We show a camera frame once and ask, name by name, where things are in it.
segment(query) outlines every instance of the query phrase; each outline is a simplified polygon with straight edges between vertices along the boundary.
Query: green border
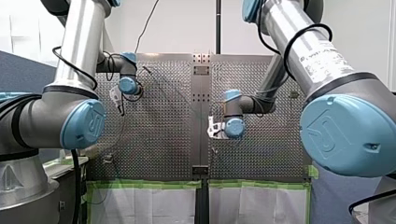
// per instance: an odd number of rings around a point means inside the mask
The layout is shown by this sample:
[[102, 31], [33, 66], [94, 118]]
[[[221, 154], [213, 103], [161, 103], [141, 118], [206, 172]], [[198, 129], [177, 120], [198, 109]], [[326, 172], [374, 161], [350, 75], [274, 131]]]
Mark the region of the green border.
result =
[[305, 223], [311, 223], [311, 192], [312, 192], [312, 184], [309, 183], [308, 188], [306, 189], [306, 208], [305, 208]]
[[309, 189], [310, 183], [281, 183], [254, 180], [209, 180], [209, 187], [215, 189], [255, 187], [263, 189]]
[[92, 195], [94, 189], [200, 189], [201, 181], [146, 181], [117, 179], [113, 181], [89, 181], [87, 182], [87, 223], [91, 224]]
[[214, 189], [227, 189], [243, 187], [254, 187], [263, 189], [289, 189], [289, 190], [306, 190], [306, 208], [305, 223], [311, 222], [311, 183], [281, 183], [274, 181], [254, 181], [254, 180], [209, 180], [209, 187]]

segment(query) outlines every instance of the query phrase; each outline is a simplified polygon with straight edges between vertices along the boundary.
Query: pegboard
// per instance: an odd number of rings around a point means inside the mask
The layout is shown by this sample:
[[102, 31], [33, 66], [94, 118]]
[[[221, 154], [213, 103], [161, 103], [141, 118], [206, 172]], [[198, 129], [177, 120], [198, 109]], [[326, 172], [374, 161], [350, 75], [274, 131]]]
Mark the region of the pegboard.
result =
[[[209, 109], [216, 120], [223, 115], [222, 106], [216, 104], [223, 93], [238, 89], [254, 95], [270, 61], [270, 57], [262, 56], [212, 57], [213, 99]], [[242, 139], [209, 140], [210, 178], [302, 182], [310, 163], [299, 136], [303, 105], [304, 95], [290, 78], [278, 91], [273, 114], [244, 116], [247, 131]]]
[[[254, 94], [271, 57], [212, 55], [205, 64], [208, 76], [194, 74], [193, 57], [138, 55], [137, 78], [145, 93], [136, 103], [125, 102], [124, 119], [108, 96], [118, 75], [111, 81], [106, 74], [97, 75], [107, 119], [89, 179], [191, 180], [191, 167], [202, 164], [209, 166], [210, 178], [303, 181], [310, 160], [299, 137], [304, 96], [298, 85], [289, 80], [280, 89], [274, 114], [261, 119], [246, 115], [247, 132], [241, 141], [209, 140], [207, 115], [221, 120], [222, 94], [228, 89]], [[292, 92], [299, 96], [290, 98]], [[109, 154], [111, 163], [106, 162]]]
[[[107, 114], [98, 144], [101, 152], [91, 161], [89, 178], [190, 180], [192, 56], [138, 55], [138, 59], [137, 78], [144, 95], [135, 103], [124, 101], [124, 118], [108, 95], [119, 75], [112, 81], [106, 74], [97, 75], [97, 93]], [[112, 162], [106, 162], [110, 154]]]

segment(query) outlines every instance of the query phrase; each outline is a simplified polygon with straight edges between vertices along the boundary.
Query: pipe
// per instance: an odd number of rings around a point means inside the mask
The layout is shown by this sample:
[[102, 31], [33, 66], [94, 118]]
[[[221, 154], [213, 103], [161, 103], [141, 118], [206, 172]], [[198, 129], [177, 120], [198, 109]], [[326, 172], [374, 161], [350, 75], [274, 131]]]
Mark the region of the pipe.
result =
[[221, 0], [216, 0], [216, 54], [221, 54]]

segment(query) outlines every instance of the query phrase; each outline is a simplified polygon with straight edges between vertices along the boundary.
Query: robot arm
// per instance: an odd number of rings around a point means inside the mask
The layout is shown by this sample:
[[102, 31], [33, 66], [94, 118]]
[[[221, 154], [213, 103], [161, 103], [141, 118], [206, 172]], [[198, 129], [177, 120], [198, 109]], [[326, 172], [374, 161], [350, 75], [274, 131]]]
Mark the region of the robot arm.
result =
[[[244, 1], [244, 20], [258, 23], [273, 38], [282, 62], [306, 95], [300, 121], [304, 148], [314, 161], [339, 175], [391, 174], [396, 170], [396, 98], [375, 75], [354, 70], [312, 26], [320, 20], [323, 1], [305, 2], [311, 18], [297, 0], [266, 0], [262, 5]], [[269, 74], [266, 79], [283, 76]], [[235, 119], [246, 113], [245, 100], [238, 91], [225, 95], [224, 132], [241, 137], [245, 125]]]

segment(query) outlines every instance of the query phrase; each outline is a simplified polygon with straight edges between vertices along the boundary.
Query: wire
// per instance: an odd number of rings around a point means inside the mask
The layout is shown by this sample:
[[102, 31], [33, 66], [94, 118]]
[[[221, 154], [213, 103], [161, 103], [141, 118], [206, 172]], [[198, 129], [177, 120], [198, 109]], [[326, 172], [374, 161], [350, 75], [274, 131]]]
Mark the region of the wire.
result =
[[113, 80], [114, 74], [115, 74], [115, 70], [116, 70], [116, 62], [114, 61], [113, 55], [114, 54], [110, 54], [107, 51], [103, 51], [103, 53], [106, 53], [108, 55], [108, 62], [107, 62], [107, 70], [111, 71], [111, 77], [108, 77], [108, 73], [106, 73], [106, 80], [107, 81], [111, 81]]
[[26, 101], [32, 101], [40, 99], [41, 95], [39, 94], [26, 94], [22, 96], [18, 96], [16, 98], [12, 98], [8, 101], [5, 101], [0, 105], [0, 120], [2, 120], [9, 112], [11, 112], [15, 107], [19, 104], [23, 104]]
[[160, 0], [157, 0], [157, 1], [155, 2], [154, 7], [152, 8], [152, 10], [151, 10], [151, 12], [150, 12], [150, 14], [149, 14], [149, 16], [148, 16], [148, 19], [147, 19], [147, 21], [146, 21], [145, 28], [143, 29], [142, 34], [140, 34], [139, 38], [137, 38], [137, 44], [136, 44], [136, 49], [134, 50], [134, 53], [137, 53], [137, 50], [139, 49], [140, 39], [141, 39], [142, 36], [145, 34], [146, 29], [148, 28], [149, 20], [151, 19], [151, 16], [152, 16], [152, 14], [154, 13], [154, 10], [155, 10], [155, 8], [156, 8], [157, 5], [158, 5], [158, 2], [160, 2]]
[[289, 41], [288, 45], [285, 48], [285, 54], [283, 55], [283, 64], [285, 66], [285, 70], [286, 73], [289, 74], [289, 76], [291, 76], [293, 79], [294, 76], [291, 73], [290, 69], [289, 69], [289, 54], [291, 52], [291, 47], [293, 46], [294, 42], [300, 38], [300, 36], [302, 36], [303, 34], [305, 34], [307, 31], [311, 31], [313, 28], [315, 27], [319, 27], [319, 28], [323, 28], [325, 29], [328, 33], [329, 33], [329, 41], [332, 41], [332, 29], [330, 29], [330, 27], [326, 24], [323, 23], [315, 23], [315, 24], [311, 24], [307, 27], [305, 27], [304, 29], [301, 29], [299, 32], [297, 32], [294, 37]]
[[264, 40], [264, 38], [262, 37], [262, 4], [264, 3], [263, 0], [260, 0], [260, 9], [259, 9], [259, 24], [257, 25], [257, 32], [259, 34], [259, 39], [260, 41], [264, 44], [264, 46], [266, 48], [268, 48], [269, 50], [271, 50], [273, 53], [275, 54], [280, 54], [280, 52], [277, 49], [274, 49], [273, 47], [271, 47], [269, 44], [267, 44]]
[[73, 149], [72, 157], [73, 157], [73, 164], [76, 176], [76, 199], [75, 199], [75, 209], [73, 214], [73, 224], [78, 224], [78, 215], [79, 215], [79, 207], [81, 206], [81, 170], [79, 168], [78, 163], [78, 154], [77, 150]]
[[98, 87], [98, 82], [96, 81], [96, 79], [91, 76], [90, 74], [82, 71], [81, 69], [77, 68], [75, 65], [73, 65], [72, 63], [68, 62], [64, 57], [62, 57], [61, 54], [59, 54], [58, 52], [56, 52], [56, 50], [60, 49], [61, 46], [53, 48], [52, 49], [52, 53], [62, 62], [64, 62], [65, 64], [67, 64], [69, 67], [73, 68], [76, 72], [78, 72], [79, 74], [84, 75], [85, 77], [87, 77], [89, 80], [91, 80], [93, 82], [93, 90], [96, 90], [96, 88]]
[[136, 82], [137, 82], [137, 85], [140, 86], [140, 93], [137, 95], [137, 98], [131, 100], [131, 99], [128, 99], [128, 98], [122, 93], [122, 94], [121, 94], [122, 99], [124, 99], [124, 100], [126, 100], [126, 101], [128, 101], [128, 102], [131, 102], [131, 103], [135, 103], [135, 102], [139, 101], [140, 98], [143, 97], [143, 93], [144, 93], [145, 89], [144, 89], [142, 83], [140, 83], [139, 81], [136, 81]]
[[375, 196], [371, 196], [371, 197], [365, 198], [363, 200], [360, 200], [358, 202], [355, 202], [355, 203], [351, 204], [348, 207], [349, 214], [352, 215], [353, 210], [355, 209], [355, 207], [357, 207], [359, 205], [362, 205], [364, 203], [369, 203], [369, 202], [372, 202], [372, 201], [376, 201], [376, 200], [379, 200], [379, 199], [387, 198], [387, 197], [390, 197], [390, 196], [395, 196], [395, 195], [396, 195], [396, 189], [390, 190], [390, 191], [387, 191], [387, 192], [384, 192], [384, 193], [380, 193], [380, 194], [377, 194]]

